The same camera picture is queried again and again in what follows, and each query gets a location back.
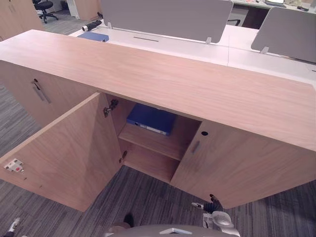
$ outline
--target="white desk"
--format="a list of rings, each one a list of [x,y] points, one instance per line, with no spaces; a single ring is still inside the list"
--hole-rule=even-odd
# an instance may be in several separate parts
[[[233,0],[233,3],[234,4],[238,4],[238,5],[254,6],[254,7],[257,7],[257,8],[266,8],[266,9],[270,9],[270,8],[274,7],[274,6],[266,5],[263,0],[260,0],[259,2],[256,2],[255,0]],[[286,8],[297,10],[297,11],[301,11],[301,10],[297,9],[296,6],[290,6],[290,5],[287,5],[287,4],[284,4],[284,5],[286,6]],[[309,9],[309,11],[308,11],[309,13],[316,14],[316,12],[315,12],[316,9],[315,8],[311,8],[310,6],[311,5],[309,3],[302,2],[302,7],[308,8]]]
[[[250,46],[258,32],[256,29],[227,25],[217,44],[108,29],[104,24],[93,32],[108,35],[107,43],[256,71],[309,83],[316,88],[316,72],[312,71],[316,71],[316,65],[275,54],[260,54],[259,51],[251,49]],[[79,30],[71,36],[77,37],[82,33],[83,31]]]

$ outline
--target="open cabinet door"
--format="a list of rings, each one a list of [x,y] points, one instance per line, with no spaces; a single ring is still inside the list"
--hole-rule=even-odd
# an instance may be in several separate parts
[[[85,211],[119,170],[121,152],[105,94],[89,98],[0,158],[0,178]],[[4,166],[23,162],[24,172]]]
[[[171,185],[232,208],[312,181],[315,167],[314,151],[205,121]]]

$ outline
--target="cabinet door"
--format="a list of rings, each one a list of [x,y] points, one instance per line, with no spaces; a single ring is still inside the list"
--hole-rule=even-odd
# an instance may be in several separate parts
[[[315,167],[313,151],[203,122],[171,184],[207,201],[213,194],[231,208],[314,180]]]
[[[121,153],[104,94],[86,100],[0,158],[0,178],[85,211],[120,168]],[[4,167],[13,159],[24,172]]]
[[[32,0],[11,0],[11,3],[15,20],[20,23],[23,31],[44,30]]]
[[[15,18],[14,8],[9,0],[0,0],[0,36],[3,40],[24,32]]]
[[[41,94],[33,84],[34,79],[38,81]],[[43,127],[96,91],[77,82],[4,61],[0,62],[0,82]]]

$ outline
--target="cabinet top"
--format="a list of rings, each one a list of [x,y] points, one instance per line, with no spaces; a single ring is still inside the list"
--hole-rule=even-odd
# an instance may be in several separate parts
[[[0,60],[316,151],[310,84],[36,30],[0,42]]]

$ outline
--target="wooden cupboard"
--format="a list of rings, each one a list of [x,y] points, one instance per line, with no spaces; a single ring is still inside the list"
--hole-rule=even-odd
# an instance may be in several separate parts
[[[0,1],[0,41],[31,29],[44,30],[32,0]]]
[[[43,126],[0,158],[0,178],[72,208],[85,211],[121,165],[226,208],[316,179],[311,85],[38,31],[0,56],[0,82]],[[171,135],[127,124],[135,103],[175,113]],[[5,169],[14,158],[23,173]]]
[[[316,178],[311,150],[182,115],[163,136],[126,123],[133,101],[7,62],[1,69],[43,129],[0,159],[22,161],[24,172],[0,169],[0,177],[72,208],[85,211],[123,164],[204,200],[214,194],[226,208]],[[33,90],[34,78],[51,103]],[[112,100],[118,105],[105,117]]]

